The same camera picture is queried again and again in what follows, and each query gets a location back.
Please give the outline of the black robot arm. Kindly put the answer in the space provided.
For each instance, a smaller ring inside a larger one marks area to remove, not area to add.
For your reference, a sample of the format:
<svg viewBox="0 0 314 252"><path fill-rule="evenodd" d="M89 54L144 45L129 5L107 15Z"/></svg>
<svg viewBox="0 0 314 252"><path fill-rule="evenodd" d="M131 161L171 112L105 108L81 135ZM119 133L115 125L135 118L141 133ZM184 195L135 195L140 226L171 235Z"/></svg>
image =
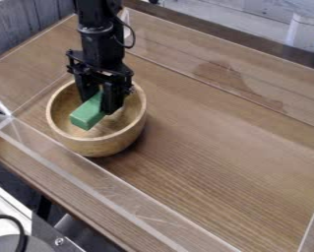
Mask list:
<svg viewBox="0 0 314 252"><path fill-rule="evenodd" d="M77 15L77 32L81 49L68 49L66 72L73 75L77 92L87 101L97 91L101 92L99 111L113 114L123 106L129 95L133 76L124 65L123 28L129 25L119 18L121 0L73 0Z"/></svg>

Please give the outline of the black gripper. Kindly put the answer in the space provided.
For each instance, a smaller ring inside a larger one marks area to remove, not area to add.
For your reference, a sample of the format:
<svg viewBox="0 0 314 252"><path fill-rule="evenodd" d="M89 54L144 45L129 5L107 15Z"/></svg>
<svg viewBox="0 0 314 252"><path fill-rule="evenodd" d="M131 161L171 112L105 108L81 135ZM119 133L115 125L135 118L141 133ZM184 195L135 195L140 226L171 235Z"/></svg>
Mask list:
<svg viewBox="0 0 314 252"><path fill-rule="evenodd" d="M111 115L131 94L132 70L123 64L123 27L79 26L81 49L68 50L66 72L73 75L81 101L87 101L103 85L101 111Z"/></svg>

